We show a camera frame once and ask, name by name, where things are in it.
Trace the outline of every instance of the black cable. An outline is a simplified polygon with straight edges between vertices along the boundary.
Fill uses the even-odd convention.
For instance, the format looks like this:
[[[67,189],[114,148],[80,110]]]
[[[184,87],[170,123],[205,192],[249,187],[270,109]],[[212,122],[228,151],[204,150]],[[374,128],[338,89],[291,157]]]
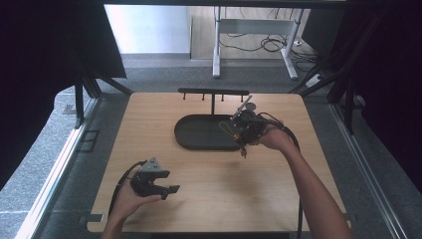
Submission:
[[[276,43],[282,43],[280,40],[275,38],[270,38],[271,35],[268,35],[265,39],[261,41],[261,46],[267,51],[267,52],[279,52],[282,48],[277,45]],[[272,43],[274,46],[276,46],[276,49],[270,50],[266,47],[267,44]]]
[[[296,238],[302,237],[302,225],[304,224],[304,208],[302,207],[301,200],[299,199],[299,218],[298,218],[298,235]]]
[[[313,86],[299,92],[298,95],[300,95],[301,97],[305,97],[305,96],[315,92],[316,90],[318,90],[318,89],[320,89],[320,88],[322,88],[322,87],[324,87],[324,86],[326,86],[330,83],[333,83],[336,79],[338,79],[341,75],[344,74],[344,71],[345,71],[345,69],[341,68],[340,70],[335,72],[333,75],[327,76],[323,80],[318,81]]]
[[[308,71],[308,73],[307,73],[307,75],[304,77],[304,79],[296,86],[296,87],[294,87],[293,89],[291,89],[290,91],[289,91],[289,93],[291,94],[291,93],[297,93],[298,92],[298,90],[300,90],[314,75],[316,75],[318,72],[319,72],[319,70],[320,70],[320,67],[319,66],[314,66],[314,67],[312,67],[309,71]]]
[[[275,117],[271,116],[271,115],[270,115],[270,114],[268,114],[268,113],[259,113],[259,114],[258,114],[258,116],[260,116],[260,115],[266,115],[267,117],[269,117],[269,118],[271,118],[271,119],[275,120],[275,121],[276,121],[276,122],[278,122],[279,124],[284,125],[281,121],[279,121],[277,118],[275,118]]]
[[[276,17],[274,19],[277,19],[277,17],[279,16],[279,12],[280,12],[280,8],[277,9]]]
[[[283,41],[281,42],[283,44],[283,46],[287,47],[288,46],[288,39],[287,37],[284,37],[282,35],[279,35]],[[316,54],[308,54],[308,53],[298,53],[295,50],[291,49],[291,53],[292,55],[295,56],[295,58],[301,59],[301,60],[305,60],[308,62],[312,62],[314,63],[316,61]]]
[[[221,41],[220,41],[220,44],[221,44],[223,47],[227,47],[227,48],[234,48],[234,49],[241,50],[241,51],[244,51],[244,52],[256,52],[256,51],[258,51],[258,50],[260,50],[260,49],[262,49],[262,48],[263,48],[263,46],[261,46],[261,47],[259,47],[259,48],[257,48],[257,49],[243,49],[243,48],[236,47],[236,46],[225,45],[225,44],[224,44],[224,43],[222,43]]]
[[[243,18],[246,18],[246,17],[245,17],[245,15],[243,15],[243,12],[242,12],[242,7],[239,7],[239,11],[240,11],[240,14],[242,14],[242,17],[243,17]]]
[[[139,165],[143,165],[146,163],[146,161],[139,161],[136,164],[132,165],[130,169],[128,169],[123,176],[118,181],[117,185],[115,186],[114,193],[112,194],[111,203],[109,204],[108,209],[108,216],[111,214],[112,209],[114,208],[115,200],[117,198],[118,192],[120,191],[120,188],[123,186],[124,181],[128,178],[127,176],[131,173],[131,171],[136,168]]]
[[[293,11],[295,11],[295,8],[292,8],[292,12],[291,12],[291,16],[290,16],[289,20],[292,20]]]
[[[243,33],[243,34],[239,34],[239,35],[230,35],[230,34],[226,33],[226,35],[227,35],[228,37],[231,37],[231,38],[237,38],[237,37],[243,37],[243,36],[246,36],[246,35],[248,35],[248,34]]]

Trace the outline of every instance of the forearm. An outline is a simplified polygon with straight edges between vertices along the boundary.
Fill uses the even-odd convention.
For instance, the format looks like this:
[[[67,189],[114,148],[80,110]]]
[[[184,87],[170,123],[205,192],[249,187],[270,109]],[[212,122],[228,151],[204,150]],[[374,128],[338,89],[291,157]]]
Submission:
[[[304,213],[315,238],[352,238],[338,205],[295,146],[281,150],[292,170]]]
[[[105,231],[103,232],[103,239],[117,239],[121,238],[121,230],[123,228],[125,219],[119,217],[113,217],[112,215],[108,218],[105,225]]]

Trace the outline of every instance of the floor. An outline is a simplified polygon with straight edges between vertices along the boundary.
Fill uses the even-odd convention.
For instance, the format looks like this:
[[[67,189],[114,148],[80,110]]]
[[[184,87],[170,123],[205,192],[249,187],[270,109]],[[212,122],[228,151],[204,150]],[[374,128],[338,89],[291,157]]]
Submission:
[[[228,11],[229,14],[241,12],[239,8],[231,10],[231,13]],[[249,10],[242,8],[242,14],[248,16]],[[196,18],[195,16],[208,16],[208,20],[203,21],[209,24],[213,21],[212,18],[209,19],[209,16],[212,16],[212,11],[213,9],[211,9],[210,14],[210,8],[194,9],[191,14],[193,18]],[[255,14],[254,16],[261,15],[265,18],[270,15],[269,11],[267,9],[266,12],[251,14]],[[292,11],[292,9],[283,9],[280,12],[287,18]],[[280,60],[280,54],[266,51],[251,54],[241,51],[230,55],[233,49],[230,49],[230,51],[229,49],[222,49],[224,54],[228,54],[224,56],[222,53],[223,58],[226,59],[222,62],[224,68],[222,78],[219,80],[213,79],[210,71],[212,62],[209,55],[212,44],[206,45],[204,43],[208,41],[198,40],[207,37],[202,36],[203,33],[196,33],[197,31],[194,30],[198,26],[196,22],[197,20],[192,22],[191,52],[186,52],[185,49],[178,51],[177,49],[182,49],[180,48],[181,45],[175,46],[172,50],[147,52],[147,55],[131,52],[138,50],[128,50],[128,53],[122,54],[122,57],[129,79],[128,81],[116,80],[130,89],[140,92],[174,91],[171,87],[177,86],[177,84],[163,85],[162,83],[166,79],[155,78],[157,71],[161,71],[159,74],[168,79],[172,79],[174,77],[172,74],[177,72],[177,76],[184,78],[184,84],[197,84],[198,87],[240,86],[240,82],[245,85],[243,87],[253,88],[257,92],[277,91],[277,93],[286,93],[298,83],[288,79],[285,73],[278,76],[274,72],[277,68],[284,66],[283,61]],[[197,42],[196,44],[201,43],[202,45],[199,44],[201,48],[194,47],[195,42]],[[246,42],[251,45],[242,47],[253,47],[257,40],[248,39]],[[306,53],[312,52],[312,50],[305,48],[300,48],[300,50]],[[312,63],[306,62],[297,66],[306,70],[312,66]],[[266,76],[265,79],[270,84],[263,85],[262,82],[253,79],[253,76],[241,75],[242,73],[249,73],[247,70],[251,71],[251,69],[258,71],[258,74],[262,74],[262,76]],[[146,80],[140,76],[150,76],[150,79]],[[90,217],[90,206],[102,179],[102,168],[106,166],[107,156],[112,149],[113,139],[118,131],[118,125],[128,97],[103,82],[100,82],[100,85],[104,93],[97,102],[93,103],[85,94],[87,112],[92,112],[91,115],[88,115],[86,133],[81,136],[80,142],[75,146],[76,153],[68,158],[67,169],[61,172],[63,180],[53,185],[56,192],[47,196],[48,199],[51,199],[51,202],[44,205],[44,216],[35,219],[35,221],[40,222],[40,226],[29,228],[29,231],[34,231],[34,238],[57,238],[58,236],[64,238],[100,238],[101,236],[89,233],[85,226],[88,220],[93,220]],[[422,235],[422,230],[419,228],[419,225],[422,224],[421,194],[415,189],[388,150],[383,147],[382,143],[368,128],[364,119],[360,116],[359,110],[356,110],[353,115],[355,134],[350,136],[342,129],[341,123],[338,123],[340,120],[337,119],[341,114],[336,114],[336,112],[341,113],[341,105],[331,106],[326,102],[324,94],[328,90],[322,89],[305,98],[305,101],[335,182],[349,212],[347,216],[352,223],[355,237],[419,237]],[[68,139],[75,131],[74,104],[74,90],[72,88],[58,94],[55,110],[46,127],[24,159],[23,164],[0,192],[1,238],[14,238],[18,232],[22,232],[20,230],[22,223],[31,216],[34,202],[40,200],[38,196],[41,194],[39,193],[43,190],[46,180],[50,178],[50,171],[64,151],[64,145],[67,144]],[[93,145],[92,135],[96,135],[97,132],[100,132],[100,134],[96,140],[96,145]],[[353,147],[355,143],[358,145],[357,149]],[[370,179],[370,176],[367,176],[368,174],[374,175],[375,180],[368,180],[368,178]],[[388,218],[397,218],[399,224],[389,222]],[[394,228],[403,231],[392,233]],[[125,235],[125,238],[132,237],[149,238],[150,235]],[[309,234],[305,234],[304,238],[311,237]]]

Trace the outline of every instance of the metal frame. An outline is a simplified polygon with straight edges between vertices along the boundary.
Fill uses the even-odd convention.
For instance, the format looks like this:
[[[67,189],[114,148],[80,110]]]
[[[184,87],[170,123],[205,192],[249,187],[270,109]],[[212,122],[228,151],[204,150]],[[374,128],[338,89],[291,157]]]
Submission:
[[[253,20],[253,19],[221,19],[221,7],[217,7],[215,19],[215,42],[212,65],[212,76],[220,77],[220,34],[271,34],[289,35],[286,49],[282,49],[282,56],[292,80],[298,79],[295,67],[290,59],[290,52],[301,25],[304,9],[299,9],[295,21],[291,20]]]
[[[344,125],[343,116],[339,106],[334,104],[330,104],[329,106],[334,114],[335,121],[337,122],[348,147],[350,148],[354,161],[356,162],[359,171],[362,173],[362,177],[365,180],[366,185],[372,194],[372,198],[374,199],[375,204],[377,205],[392,237],[394,239],[407,238],[406,233],[401,226],[400,220],[391,207],[391,204],[379,185],[378,180],[373,174],[359,144],[357,143],[355,137],[348,131],[348,128]]]
[[[99,103],[98,99],[91,99],[86,108],[86,118],[91,119],[94,108]],[[53,194],[56,191],[56,188],[59,186],[60,180],[69,164],[73,153],[77,147],[77,144],[81,137],[84,134],[84,131],[88,125],[88,121],[84,121],[80,127],[74,128],[68,140],[65,143],[62,151],[60,152],[58,159],[53,165],[50,174],[48,175],[43,187],[40,190],[37,198],[35,199],[34,204],[29,210],[25,221],[22,223],[21,228],[19,229],[15,238],[32,238],[35,231],[37,230],[44,212],[47,209],[48,204],[52,200]]]

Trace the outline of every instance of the table leg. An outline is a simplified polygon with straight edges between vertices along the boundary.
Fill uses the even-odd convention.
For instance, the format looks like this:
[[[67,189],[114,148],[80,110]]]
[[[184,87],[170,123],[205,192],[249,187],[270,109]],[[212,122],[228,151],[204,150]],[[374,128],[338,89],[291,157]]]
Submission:
[[[286,49],[282,49],[283,59],[285,60],[286,68],[288,69],[289,75],[292,80],[297,80],[298,74],[296,73],[295,67],[292,64],[292,60],[290,59],[290,52],[292,50],[296,34],[298,34],[299,27],[301,26],[301,19],[303,14],[304,9],[299,9],[298,13],[296,14],[295,23],[292,27],[292,31],[288,38],[288,45],[286,46]]]
[[[217,7],[217,13],[216,13],[216,19],[215,19],[214,55],[213,55],[213,61],[212,61],[213,78],[220,77],[220,19],[221,19],[220,11],[221,11],[221,7]]]

